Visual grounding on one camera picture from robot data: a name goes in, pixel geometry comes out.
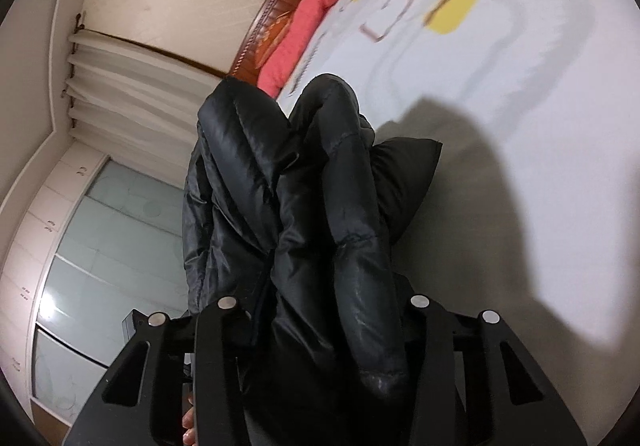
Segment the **person's hand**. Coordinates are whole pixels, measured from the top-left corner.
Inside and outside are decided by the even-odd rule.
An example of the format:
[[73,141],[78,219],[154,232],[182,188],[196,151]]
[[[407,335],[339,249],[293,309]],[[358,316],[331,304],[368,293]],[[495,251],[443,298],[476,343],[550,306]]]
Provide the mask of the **person's hand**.
[[184,429],[182,441],[184,446],[195,446],[196,432],[195,432],[195,414],[194,414],[193,394],[190,393],[186,400],[188,401],[189,408],[186,411],[186,413],[183,414],[183,417],[182,417],[182,426]]

